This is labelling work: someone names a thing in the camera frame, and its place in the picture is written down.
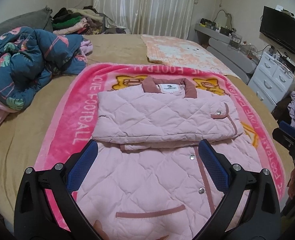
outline white chest of drawers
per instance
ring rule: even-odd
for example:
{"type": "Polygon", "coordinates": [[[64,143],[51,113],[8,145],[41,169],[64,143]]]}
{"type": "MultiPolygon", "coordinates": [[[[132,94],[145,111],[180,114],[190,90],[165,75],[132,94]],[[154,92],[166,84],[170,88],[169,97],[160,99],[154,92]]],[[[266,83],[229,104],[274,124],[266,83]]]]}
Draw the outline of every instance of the white chest of drawers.
{"type": "Polygon", "coordinates": [[[248,86],[272,112],[276,104],[294,90],[295,75],[264,52],[248,86]]]}

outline curtain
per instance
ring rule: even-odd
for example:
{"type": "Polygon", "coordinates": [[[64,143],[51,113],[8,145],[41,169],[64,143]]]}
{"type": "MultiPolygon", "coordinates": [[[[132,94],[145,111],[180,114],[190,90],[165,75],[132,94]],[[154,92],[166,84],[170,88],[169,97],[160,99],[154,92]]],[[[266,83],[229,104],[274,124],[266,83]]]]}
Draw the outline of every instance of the curtain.
{"type": "Polygon", "coordinates": [[[133,34],[173,36],[187,39],[194,0],[94,0],[117,27],[133,34]]]}

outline brown bed cover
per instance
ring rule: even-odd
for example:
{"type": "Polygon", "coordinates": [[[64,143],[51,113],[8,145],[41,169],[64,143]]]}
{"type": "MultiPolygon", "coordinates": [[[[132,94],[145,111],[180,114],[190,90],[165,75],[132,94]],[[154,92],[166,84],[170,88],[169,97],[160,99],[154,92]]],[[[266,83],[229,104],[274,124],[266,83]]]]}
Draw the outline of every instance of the brown bed cover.
{"type": "MultiPolygon", "coordinates": [[[[146,46],[140,35],[108,34],[85,36],[93,44],[88,64],[112,62],[124,64],[152,64],[146,57],[146,46]]],[[[75,77],[53,79],[40,92],[24,112],[10,114],[0,125],[0,213],[10,223],[14,220],[17,190],[23,172],[33,166],[54,111],[75,77]]],[[[243,93],[262,119],[271,135],[278,125],[266,106],[240,79],[228,76],[243,93]]],[[[288,151],[274,141],[289,180],[293,169],[288,151]]]]}

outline silver bolt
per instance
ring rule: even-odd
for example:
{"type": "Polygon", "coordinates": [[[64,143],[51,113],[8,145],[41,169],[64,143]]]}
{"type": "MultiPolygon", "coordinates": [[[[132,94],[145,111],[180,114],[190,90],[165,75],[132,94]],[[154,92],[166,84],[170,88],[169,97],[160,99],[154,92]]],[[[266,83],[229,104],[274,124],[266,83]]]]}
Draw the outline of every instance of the silver bolt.
{"type": "Polygon", "coordinates": [[[270,172],[269,172],[268,169],[263,169],[263,173],[264,173],[265,175],[269,175],[269,174],[270,174],[270,172]]]}
{"type": "Polygon", "coordinates": [[[55,166],[54,166],[54,168],[56,169],[56,170],[61,170],[62,168],[63,168],[63,164],[62,163],[57,163],[55,166]]]}
{"type": "Polygon", "coordinates": [[[25,170],[25,173],[26,173],[26,174],[30,174],[32,171],[33,171],[33,169],[32,169],[31,167],[28,167],[28,168],[25,170]]]}
{"type": "Polygon", "coordinates": [[[236,171],[240,171],[240,170],[241,170],[241,165],[239,165],[239,164],[234,164],[234,165],[233,165],[233,169],[236,170],[236,171]]]}

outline blue gripper pad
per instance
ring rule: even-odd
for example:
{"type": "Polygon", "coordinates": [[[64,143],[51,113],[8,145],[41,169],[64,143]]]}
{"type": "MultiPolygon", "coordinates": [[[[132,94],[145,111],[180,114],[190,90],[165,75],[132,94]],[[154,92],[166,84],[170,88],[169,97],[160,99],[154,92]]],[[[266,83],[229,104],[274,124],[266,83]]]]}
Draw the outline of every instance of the blue gripper pad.
{"type": "Polygon", "coordinates": [[[228,192],[229,188],[229,176],[220,161],[217,159],[216,154],[215,150],[206,140],[200,141],[199,156],[217,190],[225,194],[228,192]]]}
{"type": "Polygon", "coordinates": [[[287,122],[281,121],[279,123],[279,128],[287,133],[288,135],[292,136],[293,138],[295,138],[295,128],[291,127],[287,122]]]}
{"type": "Polygon", "coordinates": [[[97,142],[92,141],[69,172],[67,179],[67,189],[70,194],[73,191],[79,190],[86,174],[89,172],[89,169],[97,157],[97,152],[97,142]]]}

